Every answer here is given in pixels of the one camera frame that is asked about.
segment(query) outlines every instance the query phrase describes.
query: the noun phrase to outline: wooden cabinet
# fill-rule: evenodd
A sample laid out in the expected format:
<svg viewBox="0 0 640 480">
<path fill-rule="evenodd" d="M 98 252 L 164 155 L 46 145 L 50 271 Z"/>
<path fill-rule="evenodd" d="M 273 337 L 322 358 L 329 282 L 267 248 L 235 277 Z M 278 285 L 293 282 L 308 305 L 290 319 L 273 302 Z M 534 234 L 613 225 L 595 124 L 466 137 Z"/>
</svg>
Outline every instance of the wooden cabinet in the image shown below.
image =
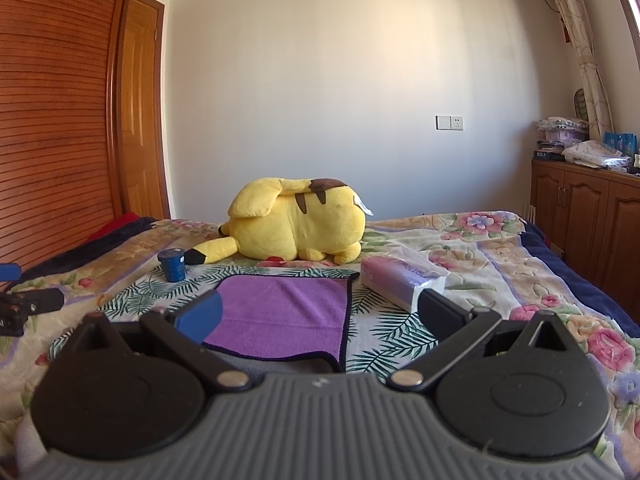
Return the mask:
<svg viewBox="0 0 640 480">
<path fill-rule="evenodd" d="M 564 171 L 534 166 L 531 174 L 531 203 L 536 206 L 536 225 L 557 245 L 560 230 Z"/>
<path fill-rule="evenodd" d="M 564 250 L 564 262 L 590 282 L 596 275 L 608 195 L 607 180 L 564 174 L 557 244 Z"/>
<path fill-rule="evenodd" d="M 607 222 L 595 284 L 640 319 L 640 189 L 609 184 Z"/>
<path fill-rule="evenodd" d="M 565 263 L 640 321 L 640 178 L 534 160 L 531 203 Z"/>
</svg>

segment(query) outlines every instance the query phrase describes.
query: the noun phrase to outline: blue container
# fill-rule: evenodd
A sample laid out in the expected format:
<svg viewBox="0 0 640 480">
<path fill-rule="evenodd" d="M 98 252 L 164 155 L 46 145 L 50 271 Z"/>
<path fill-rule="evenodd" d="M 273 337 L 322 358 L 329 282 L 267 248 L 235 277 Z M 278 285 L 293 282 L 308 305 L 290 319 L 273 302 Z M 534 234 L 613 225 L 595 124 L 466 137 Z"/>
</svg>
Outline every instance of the blue container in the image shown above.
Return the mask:
<svg viewBox="0 0 640 480">
<path fill-rule="evenodd" d="M 638 152 L 638 138 L 636 134 L 612 134 L 611 132 L 605 132 L 603 144 L 611 146 L 614 150 L 622 152 L 631 159 L 633 159 Z"/>
<path fill-rule="evenodd" d="M 158 260 L 162 265 L 162 272 L 168 282 L 181 282 L 187 277 L 187 269 L 184 267 L 183 249 L 165 249 L 158 253 Z"/>
</svg>

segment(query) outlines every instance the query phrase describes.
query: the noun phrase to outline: black clamp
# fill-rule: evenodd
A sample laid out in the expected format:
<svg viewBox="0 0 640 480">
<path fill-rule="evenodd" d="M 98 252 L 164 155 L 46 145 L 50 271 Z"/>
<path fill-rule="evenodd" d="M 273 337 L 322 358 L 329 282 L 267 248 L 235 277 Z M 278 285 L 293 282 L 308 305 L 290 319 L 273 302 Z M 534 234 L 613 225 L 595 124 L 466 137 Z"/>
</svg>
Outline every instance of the black clamp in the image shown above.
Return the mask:
<svg viewBox="0 0 640 480">
<path fill-rule="evenodd" d="M 16 280 L 20 277 L 20 267 L 15 264 L 1 264 L 1 281 Z M 7 294 L 0 292 L 0 336 L 21 337 L 24 324 L 29 316 L 60 310 L 65 297 L 56 288 L 26 290 Z"/>
</svg>

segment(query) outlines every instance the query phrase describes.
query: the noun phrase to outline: floral bedspread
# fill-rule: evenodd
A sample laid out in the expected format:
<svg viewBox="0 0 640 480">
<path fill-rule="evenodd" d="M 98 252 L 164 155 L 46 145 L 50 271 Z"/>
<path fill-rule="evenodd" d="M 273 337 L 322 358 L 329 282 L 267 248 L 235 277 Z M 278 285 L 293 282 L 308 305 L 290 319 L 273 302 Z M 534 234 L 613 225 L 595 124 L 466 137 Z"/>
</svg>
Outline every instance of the floral bedspread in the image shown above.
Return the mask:
<svg viewBox="0 0 640 480">
<path fill-rule="evenodd" d="M 614 320 L 581 304 L 562 279 L 522 246 L 518 234 L 523 230 L 523 221 L 508 212 L 372 222 L 362 239 L 361 258 L 384 254 L 390 244 L 404 244 L 449 271 L 445 295 L 460 306 L 488 306 L 505 319 L 530 319 L 541 308 L 557 313 L 609 391 L 610 419 L 596 454 L 614 471 L 636 478 L 640 473 L 640 340 L 629 338 Z M 180 290 L 162 282 L 154 270 L 159 250 L 187 248 L 214 236 L 216 226 L 210 224 L 158 222 L 155 229 L 86 267 L 24 284 L 58 286 L 65 292 L 67 306 L 59 313 L 34 318 L 28 334 L 18 342 L 0 338 L 0 456 L 11 450 L 15 425 L 46 370 L 50 343 L 85 313 L 102 308 L 112 319 L 136 319 L 150 308 L 179 308 L 193 294 L 215 286 L 220 276 L 238 269 L 264 272 L 257 269 L 277 266 L 284 267 L 278 273 L 313 273 L 310 267 L 335 267 L 329 261 L 256 262 L 233 256 L 216 266 L 194 267 L 192 282 L 183 283 Z M 359 270 L 359 260 L 343 267 Z M 433 345 L 433 337 L 416 315 L 354 284 L 348 372 L 386 376 Z"/>
</svg>

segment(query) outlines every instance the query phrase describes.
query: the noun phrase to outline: wooden door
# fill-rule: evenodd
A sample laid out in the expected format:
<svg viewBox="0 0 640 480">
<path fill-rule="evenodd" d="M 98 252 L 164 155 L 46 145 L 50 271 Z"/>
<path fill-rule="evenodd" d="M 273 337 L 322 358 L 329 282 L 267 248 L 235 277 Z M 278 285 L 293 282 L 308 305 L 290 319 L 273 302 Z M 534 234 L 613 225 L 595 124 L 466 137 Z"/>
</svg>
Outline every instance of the wooden door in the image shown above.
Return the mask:
<svg viewBox="0 0 640 480">
<path fill-rule="evenodd" d="M 590 282 L 598 266 L 608 197 L 608 180 L 564 173 L 557 244 L 564 249 L 564 262 Z"/>
<path fill-rule="evenodd" d="M 609 183 L 607 221 L 596 285 L 640 321 L 640 189 Z"/>
<path fill-rule="evenodd" d="M 122 174 L 128 210 L 168 218 L 160 126 L 164 5 L 129 0 L 122 48 Z"/>
<path fill-rule="evenodd" d="M 536 207 L 536 225 L 557 245 L 562 207 L 564 171 L 534 164 L 531 167 L 531 203 Z"/>
</svg>

